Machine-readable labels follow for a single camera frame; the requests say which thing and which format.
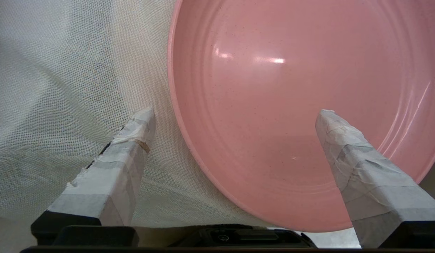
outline white mesh fabric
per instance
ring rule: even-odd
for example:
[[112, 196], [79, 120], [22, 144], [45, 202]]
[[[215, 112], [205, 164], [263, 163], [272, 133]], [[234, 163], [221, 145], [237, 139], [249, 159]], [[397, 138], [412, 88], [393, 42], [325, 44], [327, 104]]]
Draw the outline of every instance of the white mesh fabric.
[[136, 111], [157, 133], [136, 226], [263, 225], [200, 171], [172, 109], [173, 1], [0, 0], [0, 217], [31, 223]]

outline white cloth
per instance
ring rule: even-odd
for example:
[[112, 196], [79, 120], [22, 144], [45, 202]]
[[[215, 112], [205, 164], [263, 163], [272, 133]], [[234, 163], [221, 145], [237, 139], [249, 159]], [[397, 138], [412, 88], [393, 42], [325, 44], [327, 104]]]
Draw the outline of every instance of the white cloth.
[[265, 225], [200, 171], [179, 132], [173, 1], [0, 0], [0, 217], [34, 221], [129, 117], [155, 109], [133, 225]]

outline pink bowl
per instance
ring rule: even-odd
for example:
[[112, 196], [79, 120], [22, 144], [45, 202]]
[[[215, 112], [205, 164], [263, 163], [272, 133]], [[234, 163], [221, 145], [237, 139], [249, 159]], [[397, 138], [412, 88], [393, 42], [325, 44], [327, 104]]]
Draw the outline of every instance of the pink bowl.
[[168, 75], [203, 172], [277, 226], [351, 227], [314, 131], [321, 109], [417, 182], [435, 160], [435, 1], [178, 1]]

